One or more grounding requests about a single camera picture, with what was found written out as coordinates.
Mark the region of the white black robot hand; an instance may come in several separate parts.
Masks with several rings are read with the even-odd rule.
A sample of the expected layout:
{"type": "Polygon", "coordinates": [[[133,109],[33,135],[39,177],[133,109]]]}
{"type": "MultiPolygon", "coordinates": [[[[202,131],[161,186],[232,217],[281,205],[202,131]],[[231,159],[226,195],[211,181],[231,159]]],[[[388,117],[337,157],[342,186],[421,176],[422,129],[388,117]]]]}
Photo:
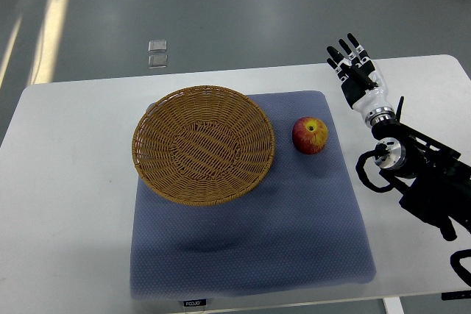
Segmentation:
{"type": "Polygon", "coordinates": [[[395,118],[395,111],[387,100],[386,81],[367,50],[351,33],[346,40],[340,39],[339,45],[343,51],[327,47],[327,63],[339,78],[349,107],[361,114],[369,128],[395,118]]]}

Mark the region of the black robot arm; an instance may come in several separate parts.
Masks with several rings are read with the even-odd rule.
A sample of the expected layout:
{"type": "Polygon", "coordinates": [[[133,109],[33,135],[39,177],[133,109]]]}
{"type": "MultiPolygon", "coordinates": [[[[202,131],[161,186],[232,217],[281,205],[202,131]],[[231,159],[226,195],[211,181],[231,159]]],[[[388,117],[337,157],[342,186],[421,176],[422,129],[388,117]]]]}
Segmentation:
{"type": "Polygon", "coordinates": [[[388,182],[378,191],[398,190],[404,210],[454,241],[453,221],[470,230],[470,167],[456,150],[401,123],[403,101],[395,117],[372,126],[375,163],[388,182]]]}

